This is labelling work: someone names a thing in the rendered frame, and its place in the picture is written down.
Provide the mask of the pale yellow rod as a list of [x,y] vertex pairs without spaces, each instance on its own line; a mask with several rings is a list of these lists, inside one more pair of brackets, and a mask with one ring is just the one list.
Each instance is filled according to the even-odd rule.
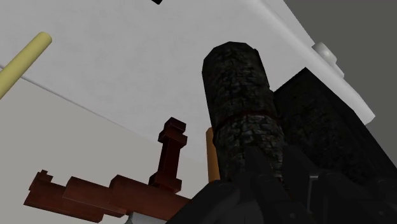
[[38,33],[1,71],[0,100],[52,43],[46,32]]

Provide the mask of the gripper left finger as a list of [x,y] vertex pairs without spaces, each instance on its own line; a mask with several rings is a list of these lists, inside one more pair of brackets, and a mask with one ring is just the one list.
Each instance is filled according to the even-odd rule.
[[305,208],[290,199],[263,154],[248,148],[245,159],[244,172],[207,184],[167,224],[307,224]]

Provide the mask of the red-brown blocky wooden thing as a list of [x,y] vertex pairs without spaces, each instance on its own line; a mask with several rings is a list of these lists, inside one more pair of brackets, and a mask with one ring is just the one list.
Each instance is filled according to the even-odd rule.
[[189,201],[178,194],[182,181],[177,177],[180,151],[187,144],[185,130],[186,124],[173,117],[165,122],[158,136],[162,144],[158,170],[148,183],[116,175],[109,186],[76,177],[62,186],[42,170],[32,181],[24,204],[94,223],[105,215],[121,218],[132,213],[167,221]]

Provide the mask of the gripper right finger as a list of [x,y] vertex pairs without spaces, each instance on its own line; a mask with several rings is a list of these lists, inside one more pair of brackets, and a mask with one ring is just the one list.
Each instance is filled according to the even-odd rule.
[[397,224],[397,211],[345,175],[320,169],[296,146],[283,149],[282,175],[317,224]]

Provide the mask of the orange cylinder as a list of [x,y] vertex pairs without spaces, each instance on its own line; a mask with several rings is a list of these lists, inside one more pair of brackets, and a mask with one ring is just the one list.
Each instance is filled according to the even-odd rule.
[[207,173],[209,182],[220,180],[218,158],[216,148],[213,144],[213,130],[208,128],[205,133],[207,148]]

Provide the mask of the white chest with knob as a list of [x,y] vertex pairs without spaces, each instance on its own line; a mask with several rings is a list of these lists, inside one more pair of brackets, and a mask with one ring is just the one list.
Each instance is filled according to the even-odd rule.
[[194,160],[210,125],[203,60],[229,41],[259,51],[272,90],[307,68],[363,123],[374,118],[284,0],[0,0],[0,64],[41,31],[53,41],[28,80],[148,139],[176,117]]

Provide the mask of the dark stone-patterned cylinder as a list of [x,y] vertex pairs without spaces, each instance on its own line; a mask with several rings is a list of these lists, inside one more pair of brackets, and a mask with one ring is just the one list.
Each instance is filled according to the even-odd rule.
[[254,150],[281,180],[287,143],[258,51],[240,42],[219,45],[205,57],[202,79],[221,178],[246,171]]

